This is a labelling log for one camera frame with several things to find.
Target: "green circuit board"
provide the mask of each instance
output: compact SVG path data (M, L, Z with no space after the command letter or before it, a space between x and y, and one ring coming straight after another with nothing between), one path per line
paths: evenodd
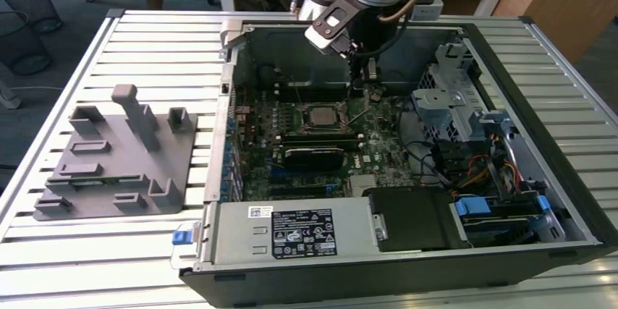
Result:
M272 189L319 187L326 197L348 197L352 175L372 174L376 187L414 185L407 156L397 135L397 120L401 112L399 97L370 98L371 93L338 103L282 103L276 96L262 93L250 98L254 102L243 116L244 134L242 136L240 158L243 163L243 200L303 199L278 197ZM340 126L315 131L311 122L303 119L303 112L318 115L324 108L338 113ZM280 124L280 114L288 112L288 124ZM328 122L326 117L312 121ZM352 134L360 143L358 149L344 152L340 169L331 172L290 173L282 166L283 149L278 145L280 134L324 132L327 134Z

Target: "slotted metal surface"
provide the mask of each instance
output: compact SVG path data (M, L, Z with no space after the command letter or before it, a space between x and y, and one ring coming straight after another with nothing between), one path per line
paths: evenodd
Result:
M210 308L170 266L171 232L200 218L215 121L219 29L228 18L286 20L276 14L130 11L107 19L16 176L0 200L0 308ZM618 224L618 126L533 26L517 19L475 22L513 79L614 224ZM494 103L498 94L482 79ZM134 83L155 113L184 106L199 114L184 210L175 215L39 222L33 203L60 159L76 105L111 103L111 88ZM566 266L511 287L372 297L278 308L618 308L618 259Z

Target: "blue latch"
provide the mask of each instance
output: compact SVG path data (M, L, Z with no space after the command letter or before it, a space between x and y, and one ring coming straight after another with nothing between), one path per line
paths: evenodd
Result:
M539 204L539 207L543 211L550 211L551 206L550 206L550 201L547 200L547 197L545 195L538 195L537 196L537 202Z
M462 197L455 202L459 216L491 213L490 205L483 197Z
M172 244L174 245L190 245L194 233L191 231L174 231Z

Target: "mesh wastebasket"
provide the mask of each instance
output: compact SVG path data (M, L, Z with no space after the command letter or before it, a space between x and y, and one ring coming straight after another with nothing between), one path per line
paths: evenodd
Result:
M23 12L0 12L0 62L16 75L29 75L51 63L39 36Z
M29 25L37 33L49 33L61 26L51 0L5 0L5 2L11 9L28 15Z

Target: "power supply label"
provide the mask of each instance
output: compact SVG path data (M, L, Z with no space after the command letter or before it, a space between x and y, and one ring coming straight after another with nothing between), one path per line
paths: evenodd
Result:
M336 255L331 209L272 211L272 256L280 259Z

